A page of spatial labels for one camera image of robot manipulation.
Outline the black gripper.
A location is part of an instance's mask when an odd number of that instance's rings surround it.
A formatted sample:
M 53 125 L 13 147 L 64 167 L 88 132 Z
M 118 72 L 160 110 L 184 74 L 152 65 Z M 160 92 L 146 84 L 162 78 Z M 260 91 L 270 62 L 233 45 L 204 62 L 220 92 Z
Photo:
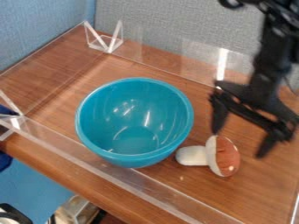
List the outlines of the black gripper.
M 281 77 L 262 73 L 253 73 L 248 84 L 213 81 L 214 90 L 209 96 L 212 134 L 220 132 L 229 112 L 252 122 L 266 132 L 256 158 L 262 158 L 277 143 L 290 141 L 299 125 L 299 115 L 278 99 L 280 83 Z

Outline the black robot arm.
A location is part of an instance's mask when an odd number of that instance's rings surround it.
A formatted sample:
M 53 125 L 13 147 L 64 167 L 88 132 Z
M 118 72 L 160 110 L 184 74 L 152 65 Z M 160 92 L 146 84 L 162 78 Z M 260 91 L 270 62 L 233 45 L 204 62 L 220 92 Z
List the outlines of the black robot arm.
M 277 96 L 281 80 L 299 64 L 299 0 L 218 0 L 222 7 L 237 10 L 250 4 L 264 14 L 260 50 L 253 59 L 248 84 L 224 80 L 213 82 L 210 131 L 218 133 L 229 113 L 265 130 L 256 157 L 262 158 L 276 143 L 292 139 L 299 115 Z

